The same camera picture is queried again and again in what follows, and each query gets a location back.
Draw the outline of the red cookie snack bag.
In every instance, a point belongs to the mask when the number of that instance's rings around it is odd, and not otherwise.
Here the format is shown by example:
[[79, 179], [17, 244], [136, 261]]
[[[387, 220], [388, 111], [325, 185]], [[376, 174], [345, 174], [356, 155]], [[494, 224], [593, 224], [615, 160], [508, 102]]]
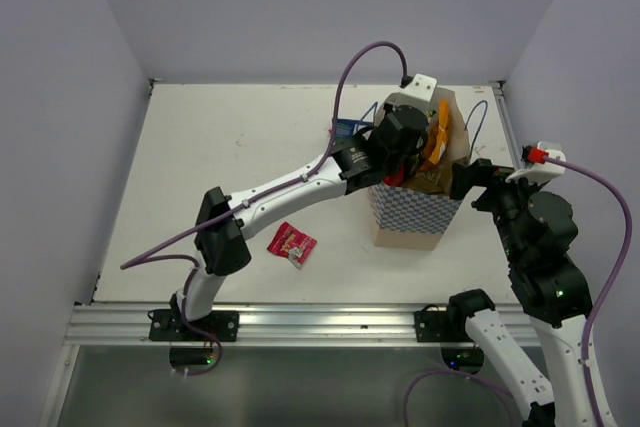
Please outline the red cookie snack bag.
[[398, 172], [396, 174], [386, 176], [383, 182], [391, 187], [402, 187], [405, 183], [405, 174], [403, 172]]

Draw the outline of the blue checkered paper bag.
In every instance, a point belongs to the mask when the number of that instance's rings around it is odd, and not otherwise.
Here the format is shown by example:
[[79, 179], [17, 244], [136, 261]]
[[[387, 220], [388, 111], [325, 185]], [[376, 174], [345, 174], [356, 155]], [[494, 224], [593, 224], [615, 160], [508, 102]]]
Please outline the blue checkered paper bag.
[[[436, 105], [427, 114], [429, 124], [441, 99], [447, 99], [451, 108], [449, 144], [438, 164], [466, 165], [471, 160], [489, 110], [487, 89], [475, 86], [471, 92], [473, 95], [465, 98], [460, 89], [450, 87], [440, 88], [435, 94]], [[405, 181], [421, 165], [425, 146], [401, 167], [399, 172], [405, 174]], [[384, 182], [369, 188], [367, 197], [373, 244], [386, 248], [434, 250], [462, 204], [449, 195], [426, 195]]]

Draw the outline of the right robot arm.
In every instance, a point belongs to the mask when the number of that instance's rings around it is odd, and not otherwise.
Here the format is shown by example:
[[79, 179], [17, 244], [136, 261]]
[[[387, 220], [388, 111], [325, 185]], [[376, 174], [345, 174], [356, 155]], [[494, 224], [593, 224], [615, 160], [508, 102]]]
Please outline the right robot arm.
[[558, 150], [531, 148], [527, 167], [514, 170], [488, 159], [453, 167], [450, 196], [474, 187], [472, 206], [491, 214], [508, 261], [511, 288], [539, 340], [547, 371], [540, 372], [480, 290], [450, 298], [445, 326], [451, 336], [476, 342], [509, 389], [525, 426], [613, 426], [595, 355], [592, 329], [612, 284], [591, 296], [569, 257], [577, 237], [571, 205], [545, 185], [566, 170], [598, 175], [566, 161]]

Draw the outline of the orange snack packet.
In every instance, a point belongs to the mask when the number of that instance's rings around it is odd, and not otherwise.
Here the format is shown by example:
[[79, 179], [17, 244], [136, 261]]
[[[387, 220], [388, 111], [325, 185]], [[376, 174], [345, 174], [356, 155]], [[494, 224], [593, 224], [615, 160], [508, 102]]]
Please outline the orange snack packet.
[[449, 144], [451, 108], [447, 99], [439, 101], [437, 113], [432, 117], [427, 134], [427, 144], [423, 149], [423, 161], [419, 172], [427, 172], [441, 161]]

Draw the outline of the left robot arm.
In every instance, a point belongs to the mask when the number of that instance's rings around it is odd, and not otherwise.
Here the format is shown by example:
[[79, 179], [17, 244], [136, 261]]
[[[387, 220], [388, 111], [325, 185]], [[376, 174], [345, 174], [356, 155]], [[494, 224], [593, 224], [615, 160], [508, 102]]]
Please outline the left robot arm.
[[250, 263], [247, 242], [266, 227], [316, 203], [377, 185], [418, 152], [427, 140], [426, 114], [408, 104], [387, 104], [383, 113], [379, 124], [339, 141], [319, 168], [305, 166], [230, 195], [219, 188], [205, 194], [198, 221], [205, 223], [216, 214], [222, 218], [196, 234], [201, 266], [176, 294], [175, 331], [189, 340], [205, 333], [222, 283]]

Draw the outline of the dark blue snack packet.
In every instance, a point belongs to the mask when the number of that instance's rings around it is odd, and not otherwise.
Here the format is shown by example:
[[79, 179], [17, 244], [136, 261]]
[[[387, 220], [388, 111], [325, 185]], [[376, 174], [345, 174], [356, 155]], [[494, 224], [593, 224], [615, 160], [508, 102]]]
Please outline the dark blue snack packet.
[[354, 135], [359, 122], [354, 119], [338, 118], [332, 125], [330, 133], [338, 139], [350, 138]]

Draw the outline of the light blue chips bag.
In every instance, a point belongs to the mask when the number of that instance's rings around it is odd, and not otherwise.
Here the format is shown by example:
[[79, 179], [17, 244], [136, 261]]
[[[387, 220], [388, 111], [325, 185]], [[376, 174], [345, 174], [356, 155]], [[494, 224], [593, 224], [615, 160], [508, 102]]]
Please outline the light blue chips bag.
[[446, 195], [452, 184], [452, 164], [443, 163], [429, 169], [417, 169], [403, 184], [404, 188], [426, 195]]

